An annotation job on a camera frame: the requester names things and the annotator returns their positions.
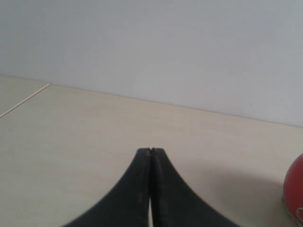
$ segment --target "light wood surface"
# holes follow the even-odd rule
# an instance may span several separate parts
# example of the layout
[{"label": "light wood surface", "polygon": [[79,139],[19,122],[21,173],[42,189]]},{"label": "light wood surface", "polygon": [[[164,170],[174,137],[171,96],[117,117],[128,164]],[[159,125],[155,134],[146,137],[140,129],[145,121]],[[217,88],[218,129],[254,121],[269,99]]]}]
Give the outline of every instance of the light wood surface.
[{"label": "light wood surface", "polygon": [[0,75],[0,118],[47,83]]},{"label": "light wood surface", "polygon": [[53,86],[0,119],[1,226],[61,226],[108,192],[140,147],[243,227],[296,226],[282,184],[303,129]]}]

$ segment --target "red ball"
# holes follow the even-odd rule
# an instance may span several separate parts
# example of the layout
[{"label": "red ball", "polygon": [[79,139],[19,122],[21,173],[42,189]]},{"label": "red ball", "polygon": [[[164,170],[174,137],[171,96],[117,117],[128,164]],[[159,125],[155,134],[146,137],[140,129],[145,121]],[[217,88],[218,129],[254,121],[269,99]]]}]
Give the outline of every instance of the red ball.
[{"label": "red ball", "polygon": [[283,200],[289,213],[303,225],[303,155],[300,155],[287,171]]}]

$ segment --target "white wall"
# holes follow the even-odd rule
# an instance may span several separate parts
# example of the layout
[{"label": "white wall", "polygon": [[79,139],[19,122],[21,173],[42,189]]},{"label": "white wall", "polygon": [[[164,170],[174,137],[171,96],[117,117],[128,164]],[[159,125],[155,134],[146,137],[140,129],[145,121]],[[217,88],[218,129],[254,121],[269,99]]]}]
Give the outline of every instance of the white wall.
[{"label": "white wall", "polygon": [[0,73],[303,126],[301,0],[0,0]]}]

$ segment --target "beige table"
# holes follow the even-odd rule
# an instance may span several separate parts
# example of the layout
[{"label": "beige table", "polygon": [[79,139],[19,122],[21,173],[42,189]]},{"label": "beige table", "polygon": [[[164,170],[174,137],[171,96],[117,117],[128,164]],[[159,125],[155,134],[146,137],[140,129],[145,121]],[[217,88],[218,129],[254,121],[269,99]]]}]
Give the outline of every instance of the beige table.
[{"label": "beige table", "polygon": [[0,75],[0,118],[47,86],[44,82]]},{"label": "beige table", "polygon": [[282,183],[303,129],[51,85],[0,119],[0,226],[54,227],[97,202],[139,147],[162,147],[243,227],[296,226]]}]

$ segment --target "red object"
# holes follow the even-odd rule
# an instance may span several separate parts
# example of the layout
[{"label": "red object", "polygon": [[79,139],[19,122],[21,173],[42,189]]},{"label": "red object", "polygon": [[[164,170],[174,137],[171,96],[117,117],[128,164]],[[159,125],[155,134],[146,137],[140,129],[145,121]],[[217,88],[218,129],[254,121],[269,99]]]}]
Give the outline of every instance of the red object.
[{"label": "red object", "polygon": [[293,218],[303,224],[303,155],[300,155],[287,171],[283,200]]}]

